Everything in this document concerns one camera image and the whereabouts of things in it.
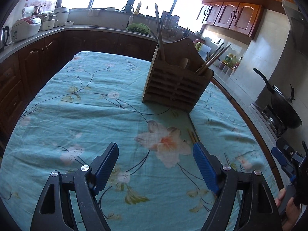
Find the person's right hand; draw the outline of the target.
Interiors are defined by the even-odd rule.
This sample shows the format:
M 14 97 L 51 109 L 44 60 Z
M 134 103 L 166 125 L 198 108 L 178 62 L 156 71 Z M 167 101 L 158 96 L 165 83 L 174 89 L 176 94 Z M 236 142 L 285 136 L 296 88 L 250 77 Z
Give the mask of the person's right hand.
M 285 197 L 286 189 L 283 188 L 279 191 L 278 198 L 275 199 L 276 206 L 279 207 Z M 285 210 L 287 219 L 285 223 L 282 225 L 283 231 L 290 231 L 295 226 L 299 216 L 300 216 L 300 209 L 294 204 L 294 197 L 290 198 L 286 210 Z

